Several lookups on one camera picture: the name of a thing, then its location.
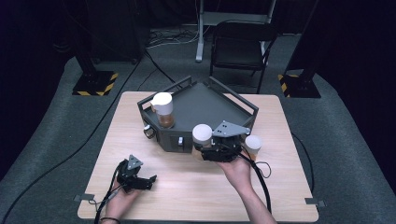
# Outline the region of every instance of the wooden table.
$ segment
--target wooden table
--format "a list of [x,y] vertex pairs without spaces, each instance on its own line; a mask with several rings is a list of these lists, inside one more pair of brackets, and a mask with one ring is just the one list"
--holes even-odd
[[[158,177],[151,190],[142,192],[124,219],[248,221],[241,199],[214,162],[198,162],[190,153],[165,152],[155,138],[147,139],[143,134],[137,102],[152,93],[127,91],[121,96],[85,192],[94,194],[100,202],[117,165],[133,154],[144,163],[139,177]],[[265,182],[273,216],[277,221],[317,221],[316,206],[304,200],[312,198],[312,194],[279,99],[273,95],[241,96],[260,109],[252,134],[258,135],[263,144],[257,161],[268,162],[272,169]],[[269,173],[265,164],[259,167],[265,175]],[[253,171],[251,175],[254,189],[265,202],[258,177]],[[78,216],[94,218],[94,205],[81,202]]]

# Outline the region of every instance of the black backdrop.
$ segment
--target black backdrop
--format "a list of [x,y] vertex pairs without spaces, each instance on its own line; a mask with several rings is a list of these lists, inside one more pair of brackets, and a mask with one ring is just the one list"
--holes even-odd
[[309,65],[323,36],[337,33],[317,74],[337,91],[396,190],[396,3],[319,0],[288,69]]

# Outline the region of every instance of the black chair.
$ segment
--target black chair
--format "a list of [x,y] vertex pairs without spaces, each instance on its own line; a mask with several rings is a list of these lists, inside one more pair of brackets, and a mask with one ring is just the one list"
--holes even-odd
[[[271,47],[277,38],[277,32],[270,23],[255,21],[223,21],[213,33],[210,76],[213,67],[261,71],[257,94],[260,93],[262,78],[268,62]],[[265,51],[262,53],[262,42]]]

